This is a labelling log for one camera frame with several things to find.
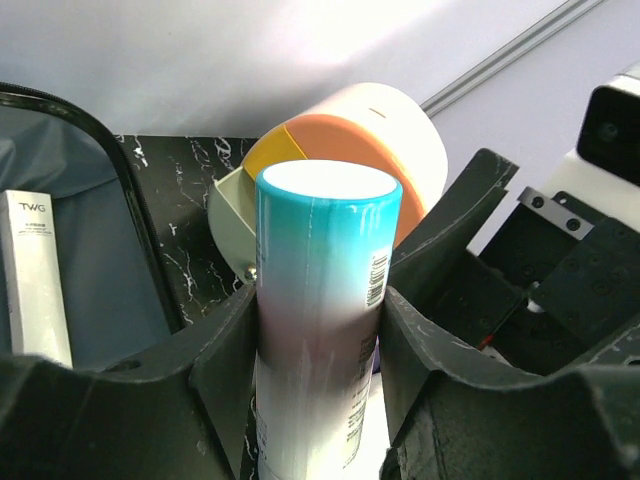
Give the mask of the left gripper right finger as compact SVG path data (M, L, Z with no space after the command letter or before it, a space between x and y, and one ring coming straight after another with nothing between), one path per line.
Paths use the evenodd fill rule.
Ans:
M541 377L505 365L389 289L381 374L384 479L635 479L639 371L583 364Z

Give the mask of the pink white spray bottle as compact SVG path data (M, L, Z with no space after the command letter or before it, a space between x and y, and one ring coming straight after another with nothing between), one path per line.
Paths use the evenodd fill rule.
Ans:
M256 180L258 475L341 479L361 439L403 188L335 160Z

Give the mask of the blue fish-print suitcase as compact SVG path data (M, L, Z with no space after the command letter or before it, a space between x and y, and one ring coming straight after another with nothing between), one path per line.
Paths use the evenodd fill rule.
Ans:
M55 95L3 83L1 187L52 197L75 367L103 370L180 330L135 169L94 116Z

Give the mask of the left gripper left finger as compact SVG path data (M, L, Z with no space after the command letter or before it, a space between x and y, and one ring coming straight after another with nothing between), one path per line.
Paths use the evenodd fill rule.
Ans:
M103 372L1 360L5 479L236 479L257 343L255 290Z

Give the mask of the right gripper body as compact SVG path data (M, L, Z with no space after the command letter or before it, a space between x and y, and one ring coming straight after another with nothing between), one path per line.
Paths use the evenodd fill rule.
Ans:
M429 317L511 365L553 373L639 323L639 233L566 192L523 192L480 255L465 253Z

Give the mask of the cream cylindrical drawer box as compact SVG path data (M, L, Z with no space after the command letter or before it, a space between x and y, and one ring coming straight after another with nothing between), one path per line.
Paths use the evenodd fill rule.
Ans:
M214 243L245 284L255 280L255 180L264 168L291 160L366 165L400 181L404 195L396 240L402 242L440 200L448 175L444 143L409 95L386 84L345 87L264 134L241 164L209 190Z

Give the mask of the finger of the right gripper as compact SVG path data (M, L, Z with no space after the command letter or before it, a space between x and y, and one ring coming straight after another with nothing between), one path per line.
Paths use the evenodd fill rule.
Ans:
M468 250L507 193L518 166L482 148L392 257L389 305L403 319L436 324L469 345L485 345L518 299Z

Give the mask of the white rectangular tube box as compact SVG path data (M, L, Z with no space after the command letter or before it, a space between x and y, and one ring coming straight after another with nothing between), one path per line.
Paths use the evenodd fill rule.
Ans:
M51 196L1 193L1 252L12 351L73 366Z

